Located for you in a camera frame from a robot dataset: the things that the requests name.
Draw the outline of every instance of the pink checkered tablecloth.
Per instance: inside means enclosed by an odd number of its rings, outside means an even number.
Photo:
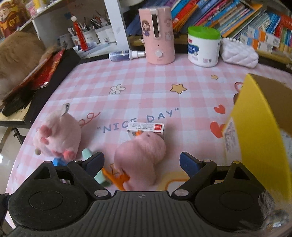
[[[116,148],[129,140],[128,122],[164,123],[167,153],[157,166],[157,184],[151,190],[172,191],[187,179],[179,165],[182,151],[200,160],[229,165],[225,162],[220,127],[247,73],[292,87],[292,75],[275,68],[258,65],[248,69],[222,60],[215,67],[203,68],[192,64],[187,55],[176,55],[175,61],[166,66],[151,65],[145,58],[81,64],[52,94],[35,120],[18,153],[6,191],[13,193],[43,161],[53,160],[35,155],[32,138],[47,114],[64,103],[70,103],[69,113],[81,120],[79,150],[102,151],[105,168],[112,172]]]

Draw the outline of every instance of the tile floor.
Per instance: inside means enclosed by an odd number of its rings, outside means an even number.
[[[0,127],[0,138],[5,134],[6,127]],[[28,129],[19,128],[20,134],[26,136]],[[20,143],[16,137],[13,137],[14,132],[10,132],[7,140],[4,143],[0,153],[0,194],[5,193],[9,175],[11,173],[14,161],[20,150]]]

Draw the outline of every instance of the medicine box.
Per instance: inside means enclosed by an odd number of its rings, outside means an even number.
[[[164,124],[163,123],[137,123],[129,122],[127,127],[127,132],[131,139],[142,132],[154,132],[164,138]]]
[[[241,34],[240,36],[240,42],[242,42],[243,44],[245,45],[250,45],[252,46],[255,50],[261,50],[261,51],[264,51],[264,52],[267,52],[267,53],[272,53],[272,50],[273,50],[273,46],[272,45],[269,45],[265,42],[261,42],[257,39],[253,39],[253,38],[250,38],[244,34]]]
[[[254,29],[250,26],[248,26],[247,29],[247,36],[253,39],[257,39],[259,41],[265,42],[267,44],[270,44],[275,47],[279,47],[280,45],[280,39],[272,34],[268,34],[264,31],[261,31],[259,29]]]
[[[223,129],[228,165],[241,161],[273,193],[292,198],[292,90],[247,74]]]

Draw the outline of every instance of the pink cylinder device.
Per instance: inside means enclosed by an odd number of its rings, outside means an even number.
[[[175,57],[170,7],[139,9],[146,59],[155,65],[172,63]]]

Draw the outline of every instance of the green lid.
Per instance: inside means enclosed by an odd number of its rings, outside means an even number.
[[[189,35],[201,39],[220,39],[219,30],[205,26],[189,26],[187,29]]]

